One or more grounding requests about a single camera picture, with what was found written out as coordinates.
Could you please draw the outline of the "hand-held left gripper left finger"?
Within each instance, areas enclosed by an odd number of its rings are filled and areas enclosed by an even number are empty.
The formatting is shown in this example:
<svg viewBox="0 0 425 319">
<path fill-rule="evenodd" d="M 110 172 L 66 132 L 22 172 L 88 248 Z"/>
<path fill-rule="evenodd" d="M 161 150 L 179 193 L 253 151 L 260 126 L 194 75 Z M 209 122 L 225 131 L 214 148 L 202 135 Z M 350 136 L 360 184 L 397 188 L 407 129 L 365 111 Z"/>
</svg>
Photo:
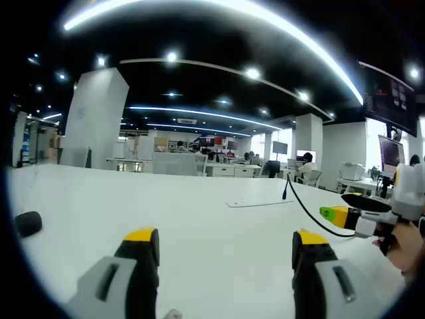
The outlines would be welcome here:
<svg viewBox="0 0 425 319">
<path fill-rule="evenodd" d="M 128 234 L 112 256 L 104 256 L 77 281 L 66 303 L 71 318 L 155 318 L 160 265 L 159 231 Z"/>
</svg>

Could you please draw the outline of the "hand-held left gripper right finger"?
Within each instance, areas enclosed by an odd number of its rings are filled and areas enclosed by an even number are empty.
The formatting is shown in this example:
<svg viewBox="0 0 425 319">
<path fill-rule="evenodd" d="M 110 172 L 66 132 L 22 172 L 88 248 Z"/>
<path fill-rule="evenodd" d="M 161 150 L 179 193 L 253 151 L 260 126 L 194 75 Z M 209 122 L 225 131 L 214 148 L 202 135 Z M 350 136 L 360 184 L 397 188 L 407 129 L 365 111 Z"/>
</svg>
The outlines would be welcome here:
<svg viewBox="0 0 425 319">
<path fill-rule="evenodd" d="M 377 297 L 367 277 L 338 259 L 328 241 L 314 233 L 293 233 L 292 288 L 296 318 L 376 318 Z"/>
</svg>

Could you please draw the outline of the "person's right hand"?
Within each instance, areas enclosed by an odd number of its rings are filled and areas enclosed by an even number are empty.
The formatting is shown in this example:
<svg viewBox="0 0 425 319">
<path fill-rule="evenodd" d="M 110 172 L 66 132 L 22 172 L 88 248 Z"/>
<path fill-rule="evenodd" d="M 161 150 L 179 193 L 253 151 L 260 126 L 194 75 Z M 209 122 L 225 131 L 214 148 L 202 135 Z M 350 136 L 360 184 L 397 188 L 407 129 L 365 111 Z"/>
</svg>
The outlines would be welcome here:
<svg viewBox="0 0 425 319">
<path fill-rule="evenodd" d="M 394 243 L 388 249 L 386 257 L 407 281 L 418 268 L 424 239 L 419 228 L 412 222 L 397 223 L 391 234 L 394 236 Z"/>
</svg>

